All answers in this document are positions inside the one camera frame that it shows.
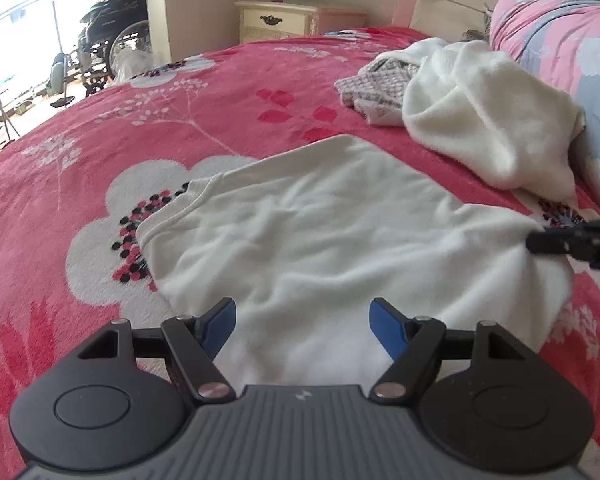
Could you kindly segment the pink floral bed blanket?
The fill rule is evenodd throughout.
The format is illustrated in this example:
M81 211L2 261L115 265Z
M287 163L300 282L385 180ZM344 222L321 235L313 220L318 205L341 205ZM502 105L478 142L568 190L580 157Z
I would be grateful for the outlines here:
M8 428L18 393L102 324L168 316L124 220L194 177L352 133L465 202L554 226L600 216L587 188L571 206L495 191L403 130L342 106L336 80L419 39L408 28L363 28L192 56L74 104L0 153L0 479L22 468Z

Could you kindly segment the cream bedside nightstand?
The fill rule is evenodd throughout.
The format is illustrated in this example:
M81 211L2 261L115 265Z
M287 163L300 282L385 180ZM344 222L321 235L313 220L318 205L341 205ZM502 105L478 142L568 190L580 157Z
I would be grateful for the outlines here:
M347 6L265 1L237 1L239 42L321 36L364 27L367 12Z

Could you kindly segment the black wheelchair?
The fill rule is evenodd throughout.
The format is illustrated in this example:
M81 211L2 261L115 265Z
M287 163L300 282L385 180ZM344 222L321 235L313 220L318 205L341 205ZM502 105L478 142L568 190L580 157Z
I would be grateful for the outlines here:
M46 90L56 94L53 108L66 107L74 100L67 91L78 78L86 96L105 89L117 77L117 57L126 50L148 50L150 32L147 0L98 0L81 18L76 48L56 55Z

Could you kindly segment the checked knit garment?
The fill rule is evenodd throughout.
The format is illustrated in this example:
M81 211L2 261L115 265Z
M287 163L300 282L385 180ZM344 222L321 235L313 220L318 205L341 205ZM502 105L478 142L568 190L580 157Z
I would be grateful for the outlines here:
M402 127L402 103L407 85L418 72L416 64L382 58L357 74L335 81L343 106L355 110L369 125Z

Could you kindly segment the pink grey floral quilt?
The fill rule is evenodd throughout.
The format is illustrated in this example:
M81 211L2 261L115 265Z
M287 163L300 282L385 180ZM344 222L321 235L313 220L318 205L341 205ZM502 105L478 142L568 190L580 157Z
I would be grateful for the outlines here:
M571 159L600 206L600 0L498 0L490 46L580 105Z

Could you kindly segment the white bear sweatshirt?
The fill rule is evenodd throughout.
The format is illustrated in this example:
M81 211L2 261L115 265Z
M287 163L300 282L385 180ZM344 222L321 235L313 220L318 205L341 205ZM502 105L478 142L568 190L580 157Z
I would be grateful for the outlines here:
M573 272L562 257L528 252L537 227L334 136L193 180L137 240L175 310L236 302L236 330L216 358L235 388L369 387L390 362L368 325L377 297L460 330L498 322L539 350Z

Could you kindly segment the white fluffy garment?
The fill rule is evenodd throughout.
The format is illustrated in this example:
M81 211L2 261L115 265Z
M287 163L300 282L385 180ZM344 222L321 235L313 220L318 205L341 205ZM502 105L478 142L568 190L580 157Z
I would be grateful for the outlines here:
M569 93L524 70L483 41L427 38L381 61L416 66L402 96L407 133L499 190L522 188L565 202L576 195L568 162L584 113Z

